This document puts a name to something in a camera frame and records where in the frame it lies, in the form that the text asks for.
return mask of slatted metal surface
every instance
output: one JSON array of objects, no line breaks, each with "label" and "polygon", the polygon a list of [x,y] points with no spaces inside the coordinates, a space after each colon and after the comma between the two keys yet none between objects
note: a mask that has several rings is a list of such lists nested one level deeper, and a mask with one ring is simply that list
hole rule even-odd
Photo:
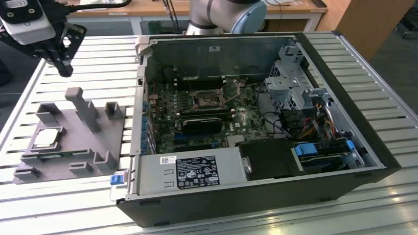
[{"label": "slatted metal surface", "polygon": [[28,185],[10,184],[12,173],[39,121],[39,103],[55,101],[60,109],[68,87],[81,87],[96,107],[107,101],[127,105],[120,169],[128,150],[136,84],[135,38],[87,38],[61,78],[55,68],[39,67],[39,81],[0,151],[0,231],[5,234],[416,234],[418,233],[418,129],[415,116],[390,93],[351,49],[328,33],[306,35],[339,82],[387,144],[403,169],[367,184],[336,201],[283,208],[159,229],[141,229],[109,199],[109,177]]}]

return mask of black side panel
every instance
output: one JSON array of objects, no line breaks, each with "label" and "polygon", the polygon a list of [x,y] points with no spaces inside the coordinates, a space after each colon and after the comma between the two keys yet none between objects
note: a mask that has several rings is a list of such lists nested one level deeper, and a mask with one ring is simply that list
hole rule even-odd
[{"label": "black side panel", "polygon": [[387,175],[390,175],[390,170],[382,169],[368,171],[366,175],[344,174],[246,188],[125,201],[124,203],[119,202],[117,207],[140,227],[172,225],[335,200],[358,186],[375,182]]},{"label": "black side panel", "polygon": [[355,105],[354,101],[351,100],[344,88],[342,87],[340,83],[338,82],[334,73],[331,72],[327,64],[324,63],[320,55],[318,54],[312,44],[310,43],[306,35],[303,33],[296,34],[296,39],[304,48],[307,56],[312,60],[314,66],[318,68],[320,75],[327,83],[328,87],[331,88],[335,98],[339,100],[342,107],[347,111],[352,122],[355,123],[360,134],[363,135],[372,151],[375,152],[380,162],[384,166],[390,167],[391,169],[399,170],[400,164],[398,163],[396,159],[394,158],[390,150],[387,149],[378,133],[374,131],[367,119],[364,118],[358,106]]}]

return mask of red wire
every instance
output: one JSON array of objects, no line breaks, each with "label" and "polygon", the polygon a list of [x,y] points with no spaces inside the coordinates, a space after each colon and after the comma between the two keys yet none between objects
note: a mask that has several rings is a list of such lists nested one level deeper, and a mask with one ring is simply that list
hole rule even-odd
[{"label": "red wire", "polygon": [[306,120],[304,120],[304,123],[303,123],[303,131],[306,130],[306,124],[307,124],[307,121],[310,121],[312,118],[307,118]]}]

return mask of warning label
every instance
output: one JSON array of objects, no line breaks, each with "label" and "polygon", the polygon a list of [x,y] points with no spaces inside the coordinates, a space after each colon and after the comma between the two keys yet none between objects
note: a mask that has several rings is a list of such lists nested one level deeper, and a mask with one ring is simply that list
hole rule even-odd
[{"label": "warning label", "polygon": [[219,184],[215,156],[176,159],[177,188],[197,188]]}]

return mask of motherboard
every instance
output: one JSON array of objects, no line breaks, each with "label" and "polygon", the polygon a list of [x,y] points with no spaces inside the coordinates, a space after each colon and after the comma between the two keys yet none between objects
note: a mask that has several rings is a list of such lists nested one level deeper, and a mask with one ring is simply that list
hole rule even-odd
[{"label": "motherboard", "polygon": [[256,108],[259,83],[246,77],[149,83],[148,120],[156,153],[233,147],[240,141],[268,138]]}]

